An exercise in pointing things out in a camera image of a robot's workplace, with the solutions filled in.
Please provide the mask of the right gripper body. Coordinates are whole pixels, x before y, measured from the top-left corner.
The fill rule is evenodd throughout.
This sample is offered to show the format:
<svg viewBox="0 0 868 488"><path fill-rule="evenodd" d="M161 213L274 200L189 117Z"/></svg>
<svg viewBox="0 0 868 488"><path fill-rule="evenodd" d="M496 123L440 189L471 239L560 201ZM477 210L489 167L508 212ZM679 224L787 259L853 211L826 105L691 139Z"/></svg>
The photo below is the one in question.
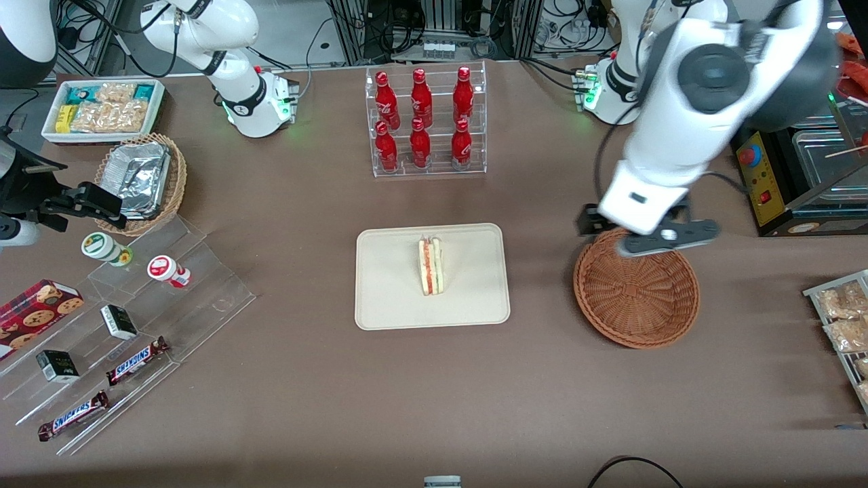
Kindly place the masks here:
<svg viewBox="0 0 868 488"><path fill-rule="evenodd" d="M27 211L44 200L62 200L67 189L55 177L55 172L67 169L62 163L50 161L22 147L2 133L2 213L27 219Z"/></svg>

